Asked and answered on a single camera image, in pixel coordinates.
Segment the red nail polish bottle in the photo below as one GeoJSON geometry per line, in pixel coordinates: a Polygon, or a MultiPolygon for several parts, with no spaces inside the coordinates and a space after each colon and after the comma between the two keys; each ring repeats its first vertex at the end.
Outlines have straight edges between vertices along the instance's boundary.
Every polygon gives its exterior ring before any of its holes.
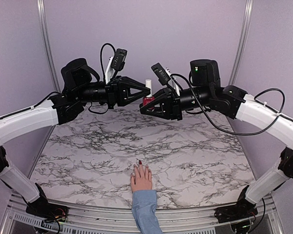
{"type": "Polygon", "coordinates": [[[143,97],[143,106],[146,106],[147,104],[151,103],[154,99],[154,96],[143,97]]]}

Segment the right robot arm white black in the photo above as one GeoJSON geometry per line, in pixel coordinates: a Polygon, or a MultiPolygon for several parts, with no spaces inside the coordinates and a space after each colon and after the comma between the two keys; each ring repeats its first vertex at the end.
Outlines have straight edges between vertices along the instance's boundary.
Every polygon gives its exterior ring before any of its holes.
{"type": "Polygon", "coordinates": [[[293,178],[293,118],[284,115],[257,96],[233,85],[221,86],[218,64],[210,59],[190,62],[190,74],[186,79],[187,89],[176,91],[169,86],[174,74],[169,74],[161,64],[152,66],[163,89],[155,93],[147,104],[140,105],[144,115],[163,119],[181,120],[182,112],[200,108],[217,111],[231,119],[249,123],[267,132],[285,144],[280,160],[258,180],[248,185],[232,208],[236,218],[243,218],[265,195],[293,178]]]}

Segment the blue shirt sleeve forearm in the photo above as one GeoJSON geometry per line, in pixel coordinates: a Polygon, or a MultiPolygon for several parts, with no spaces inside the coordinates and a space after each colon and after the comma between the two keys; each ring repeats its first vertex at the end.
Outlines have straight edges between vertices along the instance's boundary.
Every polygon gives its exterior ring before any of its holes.
{"type": "Polygon", "coordinates": [[[155,190],[144,190],[133,193],[132,214],[138,230],[142,234],[163,234],[155,215],[157,194],[155,190]]]}

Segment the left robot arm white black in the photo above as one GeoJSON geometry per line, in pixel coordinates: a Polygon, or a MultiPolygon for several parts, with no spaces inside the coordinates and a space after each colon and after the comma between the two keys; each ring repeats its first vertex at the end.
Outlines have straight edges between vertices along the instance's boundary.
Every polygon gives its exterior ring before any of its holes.
{"type": "Polygon", "coordinates": [[[41,187],[9,162],[4,144],[35,130],[73,121],[87,103],[106,104],[113,109],[149,95],[151,89],[145,84],[117,74],[124,64],[123,59],[114,56],[107,69],[108,78],[100,80],[86,59],[75,59],[61,69],[64,88],[60,93],[51,92],[35,105],[0,116],[0,180],[17,191],[40,216],[49,216],[52,206],[41,187]]]}

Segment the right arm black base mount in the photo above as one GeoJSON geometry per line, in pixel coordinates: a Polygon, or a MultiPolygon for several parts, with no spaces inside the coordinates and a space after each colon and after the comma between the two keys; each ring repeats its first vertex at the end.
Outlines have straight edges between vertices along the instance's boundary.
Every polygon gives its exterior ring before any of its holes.
{"type": "Polygon", "coordinates": [[[248,187],[249,185],[242,190],[234,205],[218,207],[214,210],[214,216],[219,223],[240,220],[258,214],[255,204],[246,200],[246,191],[248,187]]]}

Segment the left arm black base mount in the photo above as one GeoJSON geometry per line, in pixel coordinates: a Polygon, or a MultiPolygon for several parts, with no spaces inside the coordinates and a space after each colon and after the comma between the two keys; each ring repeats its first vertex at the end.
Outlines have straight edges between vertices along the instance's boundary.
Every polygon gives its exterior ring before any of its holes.
{"type": "Polygon", "coordinates": [[[36,215],[47,219],[47,222],[51,221],[66,221],[68,208],[63,205],[57,205],[50,203],[42,190],[41,186],[37,183],[35,185],[39,191],[39,198],[33,202],[25,203],[27,205],[26,212],[28,214],[36,215]]]}

